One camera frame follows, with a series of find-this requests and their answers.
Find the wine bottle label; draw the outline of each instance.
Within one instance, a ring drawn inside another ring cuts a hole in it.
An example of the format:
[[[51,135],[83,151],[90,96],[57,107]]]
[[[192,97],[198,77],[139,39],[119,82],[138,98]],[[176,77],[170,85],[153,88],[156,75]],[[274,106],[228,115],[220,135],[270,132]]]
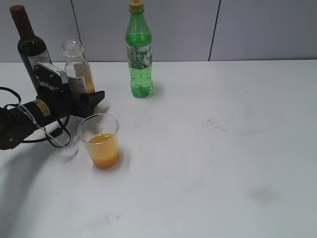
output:
[[[136,69],[143,69],[152,65],[152,45],[134,47],[127,45],[129,66]]]
[[[32,69],[37,65],[38,62],[41,63],[52,63],[48,50],[45,50],[43,53],[37,56],[28,57]]]
[[[68,85],[74,93],[86,93],[87,85],[85,77],[68,77]]]

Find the green plastic bottle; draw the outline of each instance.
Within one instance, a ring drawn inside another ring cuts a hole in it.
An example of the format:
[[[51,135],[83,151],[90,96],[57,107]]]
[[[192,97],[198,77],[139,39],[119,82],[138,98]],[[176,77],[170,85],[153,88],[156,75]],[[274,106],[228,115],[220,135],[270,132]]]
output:
[[[125,41],[134,97],[146,98],[153,92],[152,35],[145,21],[142,0],[130,3],[131,18]]]

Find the bottle cap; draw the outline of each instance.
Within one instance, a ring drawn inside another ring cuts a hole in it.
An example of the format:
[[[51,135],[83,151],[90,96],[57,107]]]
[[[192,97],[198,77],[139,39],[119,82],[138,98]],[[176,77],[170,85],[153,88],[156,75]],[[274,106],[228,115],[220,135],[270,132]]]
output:
[[[62,45],[63,53],[66,57],[78,57],[84,52],[84,48],[81,43],[77,40],[65,41]]]
[[[141,13],[144,12],[143,0],[132,0],[130,2],[130,12],[131,13]]]

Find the plastic cup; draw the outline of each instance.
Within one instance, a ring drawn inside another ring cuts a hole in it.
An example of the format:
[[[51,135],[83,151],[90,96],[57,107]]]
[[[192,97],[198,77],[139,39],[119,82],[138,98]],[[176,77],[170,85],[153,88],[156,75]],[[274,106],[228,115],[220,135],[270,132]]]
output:
[[[108,169],[118,162],[118,130],[117,119],[106,114],[92,115],[79,124],[78,136],[96,167]]]

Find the wine bottle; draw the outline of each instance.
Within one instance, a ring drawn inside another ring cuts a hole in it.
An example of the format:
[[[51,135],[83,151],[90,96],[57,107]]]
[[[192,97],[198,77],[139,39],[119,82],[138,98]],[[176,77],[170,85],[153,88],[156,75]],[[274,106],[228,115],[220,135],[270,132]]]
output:
[[[38,62],[52,63],[44,41],[34,35],[30,20],[22,5],[10,7],[14,24],[19,32],[18,51],[29,73],[33,86],[38,93],[39,81],[35,77],[34,67]]]

